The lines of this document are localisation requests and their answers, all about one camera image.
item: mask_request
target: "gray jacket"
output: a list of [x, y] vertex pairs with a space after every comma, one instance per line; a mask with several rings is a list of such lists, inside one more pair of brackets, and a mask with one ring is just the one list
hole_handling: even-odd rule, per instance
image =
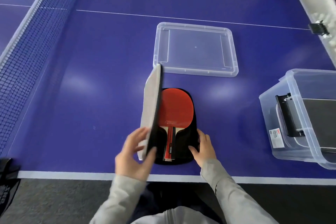
[[[225, 171], [216, 159], [208, 159], [201, 176], [210, 184], [224, 212], [227, 224], [276, 224]], [[124, 224], [131, 217], [145, 182], [116, 176], [108, 199], [100, 206], [90, 224]], [[179, 206], [152, 216], [144, 216], [133, 224], [217, 224], [214, 220], [190, 208]]]

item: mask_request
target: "hand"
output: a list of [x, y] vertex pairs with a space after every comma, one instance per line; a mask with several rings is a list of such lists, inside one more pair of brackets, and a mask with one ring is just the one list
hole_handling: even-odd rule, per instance
[[115, 157], [115, 173], [117, 175], [147, 181], [155, 161], [156, 147], [149, 151], [145, 161], [141, 164], [134, 160], [133, 154], [144, 148], [138, 144], [146, 138], [148, 132], [148, 128], [138, 128], [126, 138], [123, 149]]
[[203, 163], [209, 158], [216, 158], [215, 150], [212, 147], [209, 135], [205, 135], [202, 131], [197, 129], [199, 134], [199, 152], [192, 146], [188, 146], [197, 164], [202, 168]]

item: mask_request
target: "pants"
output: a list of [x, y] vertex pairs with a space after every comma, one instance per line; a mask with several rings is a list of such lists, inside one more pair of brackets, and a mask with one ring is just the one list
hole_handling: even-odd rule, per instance
[[191, 208], [223, 224], [221, 218], [194, 191], [188, 188], [187, 184], [156, 182], [147, 184], [127, 224], [141, 217], [163, 213], [178, 206]]

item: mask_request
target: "table tennis table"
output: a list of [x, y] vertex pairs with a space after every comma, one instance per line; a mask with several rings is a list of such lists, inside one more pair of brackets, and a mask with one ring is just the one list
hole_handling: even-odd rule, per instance
[[[0, 0], [1, 50], [33, 1]], [[237, 183], [336, 185], [336, 171], [273, 157], [258, 99], [290, 69], [335, 69], [299, 0], [75, 0], [0, 155], [19, 178], [113, 179], [140, 125], [160, 22], [233, 33], [236, 77], [165, 73], [163, 87], [191, 94], [198, 128]], [[204, 181], [195, 161], [154, 165], [149, 180]]]

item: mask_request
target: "ping pong paddle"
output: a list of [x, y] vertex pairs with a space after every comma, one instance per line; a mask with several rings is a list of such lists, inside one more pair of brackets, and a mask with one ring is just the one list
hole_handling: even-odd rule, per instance
[[163, 160], [175, 159], [176, 134], [187, 128], [194, 117], [194, 106], [183, 90], [170, 88], [162, 91], [159, 108], [159, 126], [167, 132], [167, 143]]

